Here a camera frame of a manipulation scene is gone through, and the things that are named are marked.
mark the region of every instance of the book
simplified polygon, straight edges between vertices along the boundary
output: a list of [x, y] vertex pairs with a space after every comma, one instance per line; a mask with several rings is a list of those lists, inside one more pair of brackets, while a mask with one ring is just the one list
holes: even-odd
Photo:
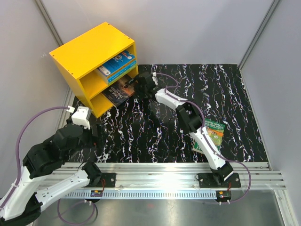
[[130, 54], [127, 50], [114, 56], [112, 59], [105, 62], [103, 65], [95, 69], [95, 72], [106, 83], [110, 83], [130, 67], [136, 64], [135, 55]]
[[126, 67], [122, 68], [119, 72], [117, 72], [115, 75], [113, 75], [112, 77], [110, 77], [108, 79], [108, 82], [112, 82], [113, 80], [115, 80], [117, 77], [121, 76], [125, 71], [127, 70], [131, 70], [134, 69], [136, 67], [136, 61], [130, 63], [129, 65], [127, 65]]
[[[220, 150], [222, 144], [222, 137], [224, 135], [225, 125], [215, 121], [211, 121], [209, 119], [205, 119], [205, 126], [209, 137], [212, 139], [217, 149]], [[198, 145], [196, 141], [194, 141], [192, 150], [203, 154], [201, 147]]]
[[102, 94], [117, 107], [134, 94], [134, 84], [129, 85], [127, 88], [124, 87], [125, 83], [130, 80], [130, 76], [126, 74], [106, 88]]

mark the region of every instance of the yellow cabinet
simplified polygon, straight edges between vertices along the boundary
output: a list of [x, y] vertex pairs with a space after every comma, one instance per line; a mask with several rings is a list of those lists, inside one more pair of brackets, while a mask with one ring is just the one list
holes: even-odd
[[51, 51], [50, 55], [75, 96], [99, 117], [113, 107], [102, 91], [125, 74], [132, 78], [138, 74], [136, 65], [108, 85], [94, 72], [124, 50], [135, 55], [137, 60], [135, 41], [104, 22]]

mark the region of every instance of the white wall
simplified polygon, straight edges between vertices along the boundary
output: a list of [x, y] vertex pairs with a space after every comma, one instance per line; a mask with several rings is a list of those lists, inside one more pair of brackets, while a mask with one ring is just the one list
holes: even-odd
[[140, 64], [238, 64], [272, 3], [272, 0], [42, 1], [63, 42], [107, 21], [136, 41]]
[[[0, 197], [16, 178], [15, 145], [37, 112], [63, 104], [67, 84], [48, 52], [57, 48], [33, 0], [2, 0], [0, 7]], [[55, 131], [60, 111], [46, 113], [21, 140], [21, 159]]]
[[301, 224], [301, 1], [282, 1], [242, 75], [272, 168], [281, 170]]

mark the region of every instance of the metal plate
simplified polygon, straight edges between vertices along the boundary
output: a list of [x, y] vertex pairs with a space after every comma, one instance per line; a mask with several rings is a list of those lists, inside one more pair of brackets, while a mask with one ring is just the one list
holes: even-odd
[[[66, 163], [49, 175], [39, 189], [47, 188], [66, 179], [77, 171], [79, 165], [80, 163]], [[96, 163], [96, 165], [101, 172], [116, 173], [115, 188], [126, 190], [208, 190], [199, 188], [196, 175], [211, 172], [208, 163]], [[246, 189], [249, 185], [248, 172], [238, 163], [231, 165], [239, 174], [241, 182], [241, 188], [232, 188], [232, 190]], [[251, 190], [285, 189], [281, 172], [269, 171], [268, 166], [262, 167], [256, 162], [246, 162], [246, 166], [251, 171]], [[212, 187], [211, 189], [219, 190], [220, 188]]]
[[153, 191], [153, 190], [104, 190], [102, 197], [91, 196], [92, 190], [76, 190], [66, 199], [216, 199], [215, 190]]
[[[115, 187], [116, 183], [116, 173], [102, 173], [101, 179], [105, 180], [105, 186], [104, 187]], [[96, 187], [103, 187], [103, 184], [99, 182]]]
[[[232, 199], [243, 195], [233, 191]], [[63, 199], [65, 212], [78, 199]], [[96, 203], [98, 218], [89, 226], [285, 226], [273, 191], [250, 191], [235, 204], [219, 205], [215, 200], [102, 199]], [[86, 220], [92, 213], [89, 204], [78, 205], [63, 215], [72, 223]], [[66, 226], [57, 217], [57, 203], [42, 212], [34, 226]]]
[[196, 176], [197, 176], [200, 188], [211, 188], [211, 187], [228, 188], [230, 182], [231, 182], [231, 188], [241, 187], [238, 173], [233, 173], [227, 179], [227, 181], [222, 183], [221, 185], [218, 185], [215, 182], [215, 180], [213, 179], [213, 173], [198, 173]]

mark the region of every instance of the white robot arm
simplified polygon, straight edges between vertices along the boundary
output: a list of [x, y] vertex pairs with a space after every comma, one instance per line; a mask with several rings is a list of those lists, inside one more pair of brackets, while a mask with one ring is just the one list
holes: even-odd
[[69, 157], [69, 150], [94, 146], [89, 117], [91, 110], [78, 107], [72, 122], [43, 143], [33, 146], [23, 160], [20, 182], [12, 184], [0, 200], [0, 225], [25, 226], [37, 219], [55, 201], [73, 190], [99, 183], [102, 173], [95, 163], [87, 162], [69, 178], [43, 190], [39, 185], [61, 167]]
[[223, 160], [222, 154], [214, 145], [209, 137], [206, 127], [202, 126], [202, 118], [197, 108], [191, 104], [191, 101], [170, 93], [166, 88], [158, 86], [155, 73], [142, 73], [129, 81], [127, 85], [137, 82], [134, 86], [135, 94], [141, 98], [148, 98], [159, 103], [165, 104], [177, 112], [179, 126], [184, 133], [189, 134], [196, 140], [208, 159], [214, 180], [217, 184], [226, 181], [232, 174], [233, 168], [229, 162]]

